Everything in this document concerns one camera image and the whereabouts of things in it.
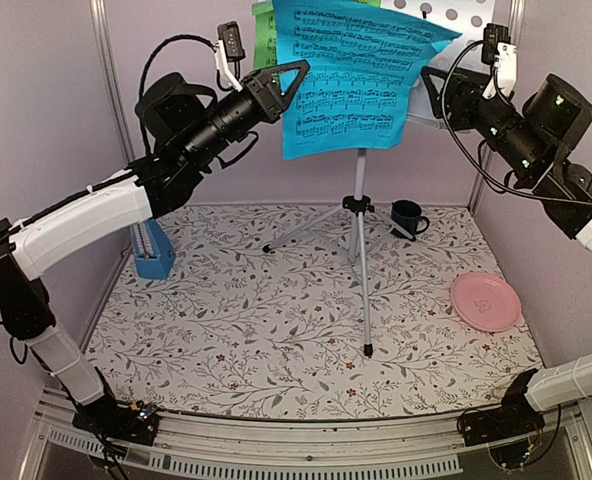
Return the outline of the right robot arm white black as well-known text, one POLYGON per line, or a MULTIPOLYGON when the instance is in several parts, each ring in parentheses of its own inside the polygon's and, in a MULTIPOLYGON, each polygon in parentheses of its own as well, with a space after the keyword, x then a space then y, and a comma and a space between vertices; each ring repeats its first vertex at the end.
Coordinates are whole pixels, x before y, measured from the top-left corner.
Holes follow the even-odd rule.
MULTIPOLYGON (((570 161, 592 122, 592 104, 550 74, 521 110, 508 95, 485 91, 492 77, 467 69, 425 67, 421 79, 432 113, 450 134, 473 130, 516 178, 498 189, 540 202, 548 218, 592 253, 592 173, 570 161)), ((493 427, 513 436, 533 412, 592 397, 592 354, 553 368, 532 369, 512 382, 493 415, 493 427)))

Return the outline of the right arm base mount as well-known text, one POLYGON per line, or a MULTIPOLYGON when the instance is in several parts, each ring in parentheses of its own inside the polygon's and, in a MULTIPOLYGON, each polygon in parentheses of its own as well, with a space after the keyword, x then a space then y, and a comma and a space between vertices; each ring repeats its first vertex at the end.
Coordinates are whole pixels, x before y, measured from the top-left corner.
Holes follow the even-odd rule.
POLYGON ((534 433, 545 427, 545 420, 527 401, 527 384, 535 369, 518 375, 510 384, 499 406, 464 411, 456 428, 466 446, 475 446, 534 433))

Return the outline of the green sheet music page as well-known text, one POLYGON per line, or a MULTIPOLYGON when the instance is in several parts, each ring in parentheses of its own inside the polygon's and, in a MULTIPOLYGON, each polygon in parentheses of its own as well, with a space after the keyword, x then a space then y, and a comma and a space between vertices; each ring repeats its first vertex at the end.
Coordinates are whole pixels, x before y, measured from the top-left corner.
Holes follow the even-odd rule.
POLYGON ((259 1, 253 4, 252 14, 256 25, 254 68, 276 66, 278 65, 278 35, 272 2, 259 1))

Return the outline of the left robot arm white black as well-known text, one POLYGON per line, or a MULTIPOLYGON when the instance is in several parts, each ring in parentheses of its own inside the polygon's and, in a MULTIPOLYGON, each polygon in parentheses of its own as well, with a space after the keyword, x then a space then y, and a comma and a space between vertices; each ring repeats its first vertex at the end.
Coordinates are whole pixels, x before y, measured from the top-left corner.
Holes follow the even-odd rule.
POLYGON ((28 346, 76 403, 86 406, 87 419, 102 433, 117 433, 124 426, 124 412, 58 326, 42 275, 97 240, 184 206, 225 149, 243 141, 257 124, 280 119, 309 69, 300 60, 255 70, 224 98, 186 82, 177 72, 167 74, 135 107, 155 139, 152 153, 29 218, 0 220, 3 326, 28 346))

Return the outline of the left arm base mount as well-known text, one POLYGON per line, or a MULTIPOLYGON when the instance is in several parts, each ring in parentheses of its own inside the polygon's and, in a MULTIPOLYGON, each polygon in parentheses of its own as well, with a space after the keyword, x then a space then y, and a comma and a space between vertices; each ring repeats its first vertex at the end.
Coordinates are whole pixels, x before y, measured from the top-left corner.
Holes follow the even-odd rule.
POLYGON ((85 406, 74 402, 76 414, 72 426, 103 439, 152 446, 160 422, 157 405, 142 400, 131 404, 117 401, 100 370, 96 369, 96 372, 103 386, 103 395, 85 406))

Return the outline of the blue metronome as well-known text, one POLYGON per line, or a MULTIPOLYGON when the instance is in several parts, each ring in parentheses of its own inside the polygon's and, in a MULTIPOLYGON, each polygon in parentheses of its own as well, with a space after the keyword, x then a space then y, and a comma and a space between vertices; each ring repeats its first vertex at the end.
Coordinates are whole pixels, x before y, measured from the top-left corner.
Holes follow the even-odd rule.
POLYGON ((156 220, 131 227, 134 261, 138 276, 166 280, 175 263, 174 247, 156 220))

